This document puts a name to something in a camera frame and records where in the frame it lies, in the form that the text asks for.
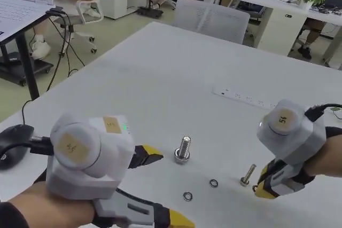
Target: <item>sneaker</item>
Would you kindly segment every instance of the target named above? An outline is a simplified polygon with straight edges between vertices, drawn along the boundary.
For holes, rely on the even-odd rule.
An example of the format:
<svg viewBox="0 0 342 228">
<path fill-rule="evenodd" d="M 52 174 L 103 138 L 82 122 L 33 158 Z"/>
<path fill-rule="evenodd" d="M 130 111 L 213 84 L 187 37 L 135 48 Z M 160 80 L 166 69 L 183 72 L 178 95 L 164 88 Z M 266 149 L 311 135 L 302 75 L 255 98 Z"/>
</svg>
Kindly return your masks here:
<svg viewBox="0 0 342 228">
<path fill-rule="evenodd" d="M 153 4 L 153 5 L 151 5 L 151 8 L 154 10 L 158 10 L 160 8 L 160 5 L 159 4 Z"/>
<path fill-rule="evenodd" d="M 304 48 L 303 46 L 298 49 L 298 52 L 303 56 L 304 59 L 311 60 L 310 48 Z"/>
<path fill-rule="evenodd" d="M 36 41 L 32 45 L 32 57 L 34 60 L 44 59 L 51 51 L 49 44 L 44 41 Z"/>
</svg>

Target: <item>white table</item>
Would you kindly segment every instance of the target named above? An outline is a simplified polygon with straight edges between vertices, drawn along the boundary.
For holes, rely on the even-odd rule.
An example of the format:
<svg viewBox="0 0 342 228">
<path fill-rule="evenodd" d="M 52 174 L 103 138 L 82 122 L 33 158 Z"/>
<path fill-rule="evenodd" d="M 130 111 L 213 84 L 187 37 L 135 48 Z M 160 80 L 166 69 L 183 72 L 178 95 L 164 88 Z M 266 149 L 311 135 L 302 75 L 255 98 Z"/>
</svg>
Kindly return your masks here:
<svg viewBox="0 0 342 228">
<path fill-rule="evenodd" d="M 150 54 L 169 42 L 178 54 Z M 267 111 L 214 95 L 212 88 L 224 85 L 265 101 L 289 98 L 311 105 L 338 103 L 341 79 L 336 70 L 154 22 L 27 105 L 25 115 L 38 135 L 48 136 L 63 112 L 126 114 L 136 143 L 150 144 L 165 157 L 129 170 L 120 188 L 180 211 L 197 228 L 335 228 L 342 179 L 318 177 L 305 190 L 275 201 L 240 186 L 252 163 L 259 173 L 272 158 L 256 137 Z M 325 120 L 339 124 L 329 113 Z M 0 123 L 0 130 L 20 122 L 18 112 Z M 191 159 L 179 166 L 173 151 L 184 135 L 193 139 Z M 46 157 L 26 155 L 0 173 L 2 200 L 28 187 L 45 166 Z M 218 188 L 209 186 L 212 178 Z M 192 192 L 193 201 L 183 200 L 185 191 Z"/>
<path fill-rule="evenodd" d="M 268 7 L 262 17 L 262 22 L 254 41 L 254 47 L 285 56 L 290 52 L 306 18 L 309 17 L 342 26 L 341 16 L 323 14 L 311 10 L 306 11 L 295 4 L 289 4 L 280 0 L 240 1 Z M 341 41 L 342 31 L 336 36 L 336 40 L 332 42 L 325 53 L 325 59 L 331 59 Z"/>
</svg>

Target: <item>metal washer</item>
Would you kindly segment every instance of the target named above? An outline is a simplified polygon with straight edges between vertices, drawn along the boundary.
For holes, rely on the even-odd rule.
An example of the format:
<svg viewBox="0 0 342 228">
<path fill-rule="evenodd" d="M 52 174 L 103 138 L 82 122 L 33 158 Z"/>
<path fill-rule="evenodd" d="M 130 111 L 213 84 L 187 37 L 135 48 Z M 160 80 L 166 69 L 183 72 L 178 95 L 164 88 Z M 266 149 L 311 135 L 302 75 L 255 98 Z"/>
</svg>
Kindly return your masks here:
<svg viewBox="0 0 342 228">
<path fill-rule="evenodd" d="M 183 193 L 183 199 L 185 201 L 192 201 L 192 193 L 191 192 L 184 192 Z"/>
<path fill-rule="evenodd" d="M 215 179 L 211 179 L 209 183 L 212 188 L 217 188 L 219 186 L 219 182 Z"/>
</svg>

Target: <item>hex bolt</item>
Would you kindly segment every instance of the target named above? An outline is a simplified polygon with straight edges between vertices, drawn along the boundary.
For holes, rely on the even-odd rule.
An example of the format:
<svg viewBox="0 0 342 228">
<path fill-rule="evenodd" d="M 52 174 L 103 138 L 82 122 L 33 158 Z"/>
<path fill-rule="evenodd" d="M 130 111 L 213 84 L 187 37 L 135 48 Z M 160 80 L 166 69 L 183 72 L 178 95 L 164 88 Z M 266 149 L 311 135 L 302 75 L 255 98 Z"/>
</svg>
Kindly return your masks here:
<svg viewBox="0 0 342 228">
<path fill-rule="evenodd" d="M 189 136 L 184 136 L 182 143 L 179 148 L 174 152 L 175 162 L 178 164 L 185 164 L 190 158 L 190 148 L 191 138 Z"/>
<path fill-rule="evenodd" d="M 252 164 L 250 169 L 248 170 L 247 174 L 244 177 L 241 177 L 240 184 L 243 187 L 246 187 L 248 184 L 250 184 L 251 175 L 253 174 L 256 167 L 257 167 L 257 165 Z"/>
</svg>

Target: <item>storage box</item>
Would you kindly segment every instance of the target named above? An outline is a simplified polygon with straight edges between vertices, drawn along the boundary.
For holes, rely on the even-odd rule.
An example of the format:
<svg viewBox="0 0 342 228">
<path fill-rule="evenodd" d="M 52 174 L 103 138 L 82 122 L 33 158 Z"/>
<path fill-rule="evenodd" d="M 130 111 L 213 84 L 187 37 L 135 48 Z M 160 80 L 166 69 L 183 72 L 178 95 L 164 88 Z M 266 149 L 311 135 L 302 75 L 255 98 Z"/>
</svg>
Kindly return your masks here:
<svg viewBox="0 0 342 228">
<path fill-rule="evenodd" d="M 220 5 L 228 6 L 230 4 L 231 0 L 221 0 Z"/>
</svg>

